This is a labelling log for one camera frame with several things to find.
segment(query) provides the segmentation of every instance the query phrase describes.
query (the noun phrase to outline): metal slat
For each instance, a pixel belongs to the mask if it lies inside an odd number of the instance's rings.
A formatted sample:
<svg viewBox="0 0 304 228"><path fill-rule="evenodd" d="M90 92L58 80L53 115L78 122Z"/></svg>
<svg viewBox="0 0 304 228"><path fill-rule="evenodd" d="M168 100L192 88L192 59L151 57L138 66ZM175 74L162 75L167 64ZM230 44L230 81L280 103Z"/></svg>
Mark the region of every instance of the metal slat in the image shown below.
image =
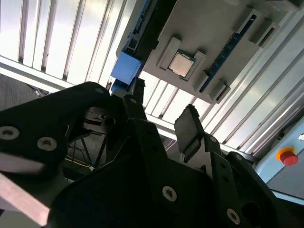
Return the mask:
<svg viewBox="0 0 304 228"><path fill-rule="evenodd" d="M146 109L145 112L147 114L151 114L156 106L156 104L158 103L161 95L163 94L166 86L168 85L168 83L166 83L165 81L160 81L159 84L157 85Z"/></svg>
<svg viewBox="0 0 304 228"><path fill-rule="evenodd" d="M1 0L0 55L18 61L22 0Z"/></svg>
<svg viewBox="0 0 304 228"><path fill-rule="evenodd" d="M32 67L36 44L40 0L28 0L28 17L24 44L23 64Z"/></svg>
<svg viewBox="0 0 304 228"><path fill-rule="evenodd" d="M162 113L163 109L165 108L167 102L169 101L170 97L172 96L173 92L175 91L176 87L170 84L167 84L163 94L161 95L159 101L157 102L152 115L159 117Z"/></svg>
<svg viewBox="0 0 304 228"><path fill-rule="evenodd" d="M248 91L244 98L238 103L229 117L223 122L219 129L213 134L219 142L225 141L228 135L237 127L247 113L260 100L270 86L291 64L294 58L302 50L304 29L298 30L294 37L284 46L280 54L276 55L272 63L263 72L254 86Z"/></svg>
<svg viewBox="0 0 304 228"><path fill-rule="evenodd" d="M67 81L83 83L95 48L98 32L103 20L107 0L87 0L80 22Z"/></svg>
<svg viewBox="0 0 304 228"><path fill-rule="evenodd" d="M113 39L110 51L107 55L107 58L106 58L106 61L104 64L104 68L101 72L101 76L100 76L100 80L99 80L99 84L101 84L104 87L108 83L111 72L116 63L116 60L117 60L116 51L117 51L117 48L121 41L121 38L124 34L124 31L126 29L126 26L128 24L128 21L130 19L130 16L132 14L135 4L136 4L136 0L127 0L125 2L122 14L119 17L119 23L118 23L117 29L115 31L114 39Z"/></svg>
<svg viewBox="0 0 304 228"><path fill-rule="evenodd" d="M95 53L93 54L92 62L89 67L89 81L98 82L100 80L106 57L108 56L111 45L114 41L123 6L124 0L113 0L106 12L105 19L101 26L100 36L95 48Z"/></svg>
<svg viewBox="0 0 304 228"><path fill-rule="evenodd" d="M191 103L193 98L194 97L191 94L179 90L162 119L169 123L174 123L186 106Z"/></svg>
<svg viewBox="0 0 304 228"><path fill-rule="evenodd" d="M157 77L154 77L144 71L142 71L140 78L145 81L142 105L146 107L160 80Z"/></svg>
<svg viewBox="0 0 304 228"><path fill-rule="evenodd" d="M293 93L283 103L284 109L279 108L273 114L272 118L268 119L263 128L260 128L253 137L250 138L244 145L243 150L246 153L253 153L260 156L260 150L266 145L270 139L272 139L286 123L290 123L294 116L304 106L304 85L299 87L295 93Z"/></svg>
<svg viewBox="0 0 304 228"><path fill-rule="evenodd" d="M80 0L60 0L56 5L46 73L62 78Z"/></svg>
<svg viewBox="0 0 304 228"><path fill-rule="evenodd" d="M209 103L207 103L199 98L195 99L193 105L195 106L196 110L198 111L200 118L204 115L205 111L210 106Z"/></svg>
<svg viewBox="0 0 304 228"><path fill-rule="evenodd" d="M50 10L51 10L51 0L42 0L40 2L38 29L37 29L37 37L36 37L34 60L33 60L33 68L37 70L41 70L41 66L42 66L44 47L47 38L48 19L50 15Z"/></svg>
<svg viewBox="0 0 304 228"><path fill-rule="evenodd" d="M303 83L304 49L296 59L292 69L287 69L287 75L279 82L275 89L267 96L261 105L243 123L233 137L226 143L233 148L239 147L242 142L259 126L261 122L286 99L290 91L295 91Z"/></svg>

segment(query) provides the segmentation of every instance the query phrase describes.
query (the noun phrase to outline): blue plastic part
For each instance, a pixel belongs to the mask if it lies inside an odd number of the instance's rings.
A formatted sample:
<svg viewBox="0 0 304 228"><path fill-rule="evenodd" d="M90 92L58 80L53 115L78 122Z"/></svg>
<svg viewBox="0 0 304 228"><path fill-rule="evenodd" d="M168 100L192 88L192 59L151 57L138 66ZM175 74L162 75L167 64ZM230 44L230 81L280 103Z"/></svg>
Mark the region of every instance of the blue plastic part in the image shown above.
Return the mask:
<svg viewBox="0 0 304 228"><path fill-rule="evenodd" d="M141 63L140 60L122 52L118 57L111 76L129 85L136 76Z"/></svg>
<svg viewBox="0 0 304 228"><path fill-rule="evenodd" d="M256 20L257 16L252 15L247 24L244 26L242 31L238 33L233 33L222 51L219 53L219 55L215 58L214 62L210 66L210 68L206 71L206 75L208 76L208 79L205 81L204 85L200 88L200 92L202 93L204 89L207 87L207 85L210 83L210 81L213 79L214 75L217 73L217 71L220 69L220 67L224 64L226 59L229 57L233 49L237 46L239 41L242 39L244 34L248 31L250 26L253 24L253 22Z"/></svg>
<svg viewBox="0 0 304 228"><path fill-rule="evenodd" d="M292 147L295 154L304 150L304 141L298 140L299 135L303 133L304 117L288 132L283 139L259 162L255 171L267 183L285 166L276 159L276 153L283 148Z"/></svg>
<svg viewBox="0 0 304 228"><path fill-rule="evenodd" d="M111 87L111 91L114 92L115 90L126 90L128 88L128 84L118 80L118 79L115 79L112 87Z"/></svg>

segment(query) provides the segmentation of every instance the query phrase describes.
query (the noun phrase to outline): white slatted panel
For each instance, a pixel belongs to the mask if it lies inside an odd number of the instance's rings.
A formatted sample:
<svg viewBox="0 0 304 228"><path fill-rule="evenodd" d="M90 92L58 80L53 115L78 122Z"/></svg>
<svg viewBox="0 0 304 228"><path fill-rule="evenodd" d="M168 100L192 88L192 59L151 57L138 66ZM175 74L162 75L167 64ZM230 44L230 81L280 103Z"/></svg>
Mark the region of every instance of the white slatted panel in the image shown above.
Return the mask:
<svg viewBox="0 0 304 228"><path fill-rule="evenodd" d="M179 90L167 109L163 120L174 123L181 115L185 107L193 100L193 96L185 91Z"/></svg>
<svg viewBox="0 0 304 228"><path fill-rule="evenodd" d="M26 24L23 64L32 67L36 44L40 1L28 0L28 3L28 19Z"/></svg>
<svg viewBox="0 0 304 228"><path fill-rule="evenodd" d="M86 0L85 3L67 77L74 85L86 79L108 1Z"/></svg>
<svg viewBox="0 0 304 228"><path fill-rule="evenodd" d="M156 117L160 116L160 114L164 110L166 104L168 103L170 97L172 96L172 94L174 93L175 90L176 90L176 87L174 87L173 85L167 84L167 87L165 88L165 90L163 91L163 94L161 95L159 101L157 102L152 115L154 115Z"/></svg>
<svg viewBox="0 0 304 228"><path fill-rule="evenodd" d="M40 1L37 37L33 60L33 67L36 70L41 70L42 66L44 47L47 39L48 19L50 17L50 10L51 0Z"/></svg>
<svg viewBox="0 0 304 228"><path fill-rule="evenodd" d="M58 78L62 78L64 74L79 2L80 0L60 0L56 4L46 73Z"/></svg>
<svg viewBox="0 0 304 228"><path fill-rule="evenodd" d="M2 0L0 7L0 55L18 61L22 0Z"/></svg>

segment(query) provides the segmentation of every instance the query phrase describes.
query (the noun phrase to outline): bolt hole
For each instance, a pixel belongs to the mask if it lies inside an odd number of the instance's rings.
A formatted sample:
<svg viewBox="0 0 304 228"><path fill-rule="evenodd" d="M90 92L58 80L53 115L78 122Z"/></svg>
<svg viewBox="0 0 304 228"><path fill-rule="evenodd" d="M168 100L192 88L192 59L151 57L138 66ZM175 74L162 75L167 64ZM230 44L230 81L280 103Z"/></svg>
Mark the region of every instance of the bolt hole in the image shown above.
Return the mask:
<svg viewBox="0 0 304 228"><path fill-rule="evenodd" d="M203 165L200 169L204 170L205 172L207 171L206 165Z"/></svg>
<svg viewBox="0 0 304 228"><path fill-rule="evenodd" d="M115 119L114 118L107 118L105 121L104 121L104 124L106 125L106 126L112 126L112 125L114 125L115 124Z"/></svg>
<svg viewBox="0 0 304 228"><path fill-rule="evenodd" d="M228 183L229 182L229 179L227 177L223 177L223 180Z"/></svg>
<svg viewBox="0 0 304 228"><path fill-rule="evenodd" d="M168 194L168 196L172 197L173 193L170 190L166 190L166 193Z"/></svg>
<svg viewBox="0 0 304 228"><path fill-rule="evenodd" d="M48 146L51 146L52 145L52 142L50 140L44 140L42 142L43 145L48 145Z"/></svg>
<svg viewBox="0 0 304 228"><path fill-rule="evenodd" d="M237 217L235 216L235 214L231 213L230 215L231 215L231 217L232 217L234 220L237 219Z"/></svg>
<svg viewBox="0 0 304 228"><path fill-rule="evenodd" d="M3 135L13 135L14 133L11 130L4 130L2 131Z"/></svg>

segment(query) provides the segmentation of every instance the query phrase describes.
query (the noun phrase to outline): black cable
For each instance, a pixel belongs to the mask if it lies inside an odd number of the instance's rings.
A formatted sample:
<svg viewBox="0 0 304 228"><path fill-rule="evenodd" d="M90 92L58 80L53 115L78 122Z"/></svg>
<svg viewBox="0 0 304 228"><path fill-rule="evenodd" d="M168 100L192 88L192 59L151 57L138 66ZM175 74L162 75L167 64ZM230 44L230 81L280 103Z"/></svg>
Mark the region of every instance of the black cable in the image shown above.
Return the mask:
<svg viewBox="0 0 304 228"><path fill-rule="evenodd" d="M76 150L78 150L79 152L81 152L81 154L82 154L82 156L83 156L83 158L84 158L84 164L85 165L91 165L91 164L89 164L88 163L88 161L86 160L86 157L85 157L85 155L84 155L84 153L83 153L83 151L84 151L84 149L80 149L80 148L78 148L78 147L74 147L74 146L71 146L71 145L69 145L69 148L71 148L71 149L76 149Z"/></svg>
<svg viewBox="0 0 304 228"><path fill-rule="evenodd" d="M86 156L87 156L87 158L89 159L89 164L91 164L91 165L93 165L93 162L92 162L92 159L91 159L91 157L90 157L90 154L89 154L89 151L88 151L88 149L87 149L87 147L86 147L86 144L85 144L85 140L82 138L81 139L81 142L82 142L82 145L83 145L83 147L84 147L84 149L85 149L85 153L86 153Z"/></svg>
<svg viewBox="0 0 304 228"><path fill-rule="evenodd" d="M71 161L71 167L72 168L72 165L73 165L73 162L74 162L74 156L75 156L75 150L76 150L76 141L74 142L74 151L73 151L73 155L72 155L72 161Z"/></svg>
<svg viewBox="0 0 304 228"><path fill-rule="evenodd" d="M94 165L93 165L94 168L97 168L98 165L99 165L99 162L100 162L100 160L101 160L101 156L102 156L102 154L103 154L103 152L104 152L104 149L105 149L105 145L106 145L106 137L104 138L103 143L101 144L99 153L98 153L97 158L96 158L96 160L95 160L95 163L94 163Z"/></svg>

